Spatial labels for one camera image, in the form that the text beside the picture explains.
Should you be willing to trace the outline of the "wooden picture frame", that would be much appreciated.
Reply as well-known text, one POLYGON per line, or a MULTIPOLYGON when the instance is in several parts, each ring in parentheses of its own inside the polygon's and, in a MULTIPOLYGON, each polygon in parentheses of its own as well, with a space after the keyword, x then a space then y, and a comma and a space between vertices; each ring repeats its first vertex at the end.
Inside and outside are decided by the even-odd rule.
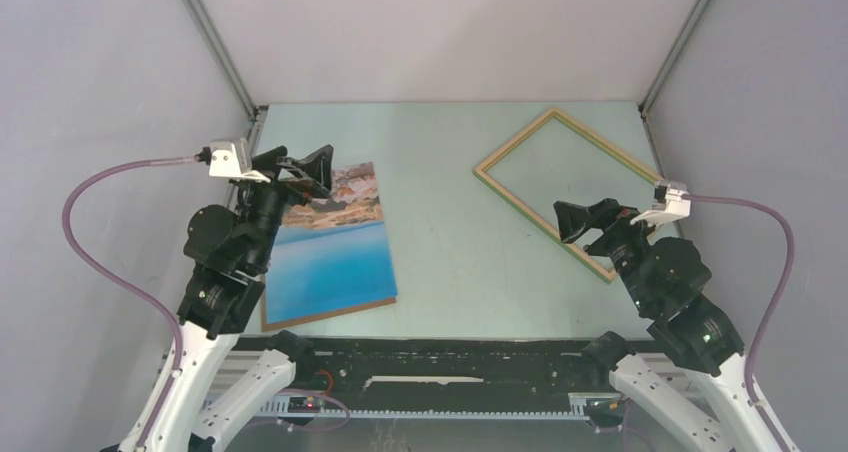
POLYGON ((562 242, 555 202, 587 206, 612 198, 645 208, 654 183, 663 177, 643 143, 631 143, 556 106, 492 144, 469 167, 468 176, 476 189, 554 245, 569 265, 602 285, 613 283, 618 274, 610 259, 585 250, 599 231, 562 242))

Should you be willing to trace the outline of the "landscape photo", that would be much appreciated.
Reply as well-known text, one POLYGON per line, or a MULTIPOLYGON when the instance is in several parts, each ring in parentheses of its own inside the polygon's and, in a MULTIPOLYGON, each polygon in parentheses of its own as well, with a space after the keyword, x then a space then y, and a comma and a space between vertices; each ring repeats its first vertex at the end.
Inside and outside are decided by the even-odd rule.
POLYGON ((332 171, 328 199, 282 219, 265 279, 260 330, 392 305, 398 289, 374 164, 332 171))

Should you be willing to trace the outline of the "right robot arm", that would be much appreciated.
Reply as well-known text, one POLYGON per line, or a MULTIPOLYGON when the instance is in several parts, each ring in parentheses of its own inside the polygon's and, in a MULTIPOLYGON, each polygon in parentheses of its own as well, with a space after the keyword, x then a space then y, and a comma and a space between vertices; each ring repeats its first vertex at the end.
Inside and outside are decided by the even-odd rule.
POLYGON ((794 262, 794 236, 781 214, 749 200, 693 195, 670 185, 656 187, 654 203, 644 212, 611 198, 589 206, 557 201, 553 208, 564 244, 575 243, 590 230, 600 231, 585 246, 585 253, 612 262, 639 316, 650 320, 650 336, 697 387, 714 414, 708 416, 661 383, 645 360, 613 332, 584 351, 581 374, 588 386, 596 390, 613 386, 692 451, 797 450, 754 376, 756 355, 794 262), (688 217, 698 202, 759 210, 783 229, 783 271, 750 345, 744 344, 729 316, 704 295, 712 273, 696 246, 679 237, 649 241, 656 228, 688 217))

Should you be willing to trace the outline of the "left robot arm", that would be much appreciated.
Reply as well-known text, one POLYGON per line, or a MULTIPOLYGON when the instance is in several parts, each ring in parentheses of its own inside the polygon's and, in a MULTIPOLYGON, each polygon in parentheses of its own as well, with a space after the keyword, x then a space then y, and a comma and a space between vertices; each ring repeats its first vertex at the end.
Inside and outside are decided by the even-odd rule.
POLYGON ((301 159, 284 146, 249 157, 242 142, 214 141, 199 155, 236 188, 233 207, 213 204, 188 222, 183 253, 194 263, 174 320, 176 335, 153 392, 116 451, 222 451, 273 395, 304 388, 318 369, 314 345, 283 331, 211 405, 207 394, 265 291, 285 213, 332 190, 334 149, 301 159))

